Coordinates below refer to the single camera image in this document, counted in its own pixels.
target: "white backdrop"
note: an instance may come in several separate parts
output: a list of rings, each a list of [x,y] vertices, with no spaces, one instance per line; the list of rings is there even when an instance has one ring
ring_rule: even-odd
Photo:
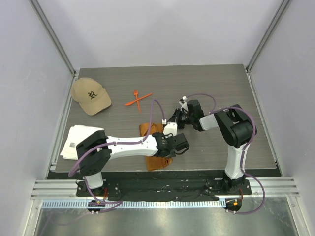
[[[281,0],[39,0],[73,66],[248,64]]]
[[[280,167],[286,176],[294,177],[313,229],[314,9],[314,0],[292,1],[252,69]]]
[[[0,1],[0,31],[0,235],[21,236],[71,75],[29,1]]]

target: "baseball cap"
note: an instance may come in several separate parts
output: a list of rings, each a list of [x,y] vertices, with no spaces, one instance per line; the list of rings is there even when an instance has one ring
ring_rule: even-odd
[[[80,78],[75,81],[71,87],[71,96],[90,116],[112,104],[104,87],[91,78]]]

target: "white cloth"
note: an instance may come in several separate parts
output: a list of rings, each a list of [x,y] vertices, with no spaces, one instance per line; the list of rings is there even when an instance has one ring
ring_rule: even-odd
[[[104,129],[84,125],[75,125],[71,127],[60,155],[63,156],[63,159],[78,160],[76,149],[77,144],[98,130]]]

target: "wood grain surface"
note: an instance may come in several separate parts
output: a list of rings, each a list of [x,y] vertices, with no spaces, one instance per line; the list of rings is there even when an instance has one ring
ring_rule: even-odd
[[[218,108],[240,104],[249,111],[256,122],[257,135],[251,144],[246,161],[247,169],[275,168],[269,144],[254,101],[254,97],[243,65],[188,65],[188,66],[149,66],[81,69],[79,78],[90,77],[101,83],[112,99],[112,105],[96,114],[88,116],[78,103],[72,101],[62,147],[71,126],[76,124],[103,127],[105,133],[115,137],[138,137],[139,125],[149,121],[152,99],[163,106],[169,119],[178,101],[184,95],[209,93],[218,103]],[[139,97],[154,94],[140,101],[140,114],[137,103],[124,106],[135,100],[133,91]],[[208,97],[196,96],[205,113],[213,106]],[[153,121],[161,122],[162,116],[154,106]],[[219,129],[198,132],[191,126],[182,131],[190,144],[184,155],[173,158],[173,163],[165,170],[222,170],[226,166],[227,144]],[[75,161],[58,158],[56,172],[68,172]],[[118,158],[109,161],[103,171],[145,171],[143,156]]]

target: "brown cloth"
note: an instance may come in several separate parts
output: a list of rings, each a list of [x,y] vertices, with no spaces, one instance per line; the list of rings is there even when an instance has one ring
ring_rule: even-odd
[[[145,136],[149,129],[149,123],[144,123],[139,126],[140,128],[140,136]],[[151,125],[150,134],[155,132],[163,132],[162,124],[154,124]],[[165,157],[155,157],[155,156],[146,156],[146,163],[148,171],[155,171],[165,168],[173,162],[172,158]]]

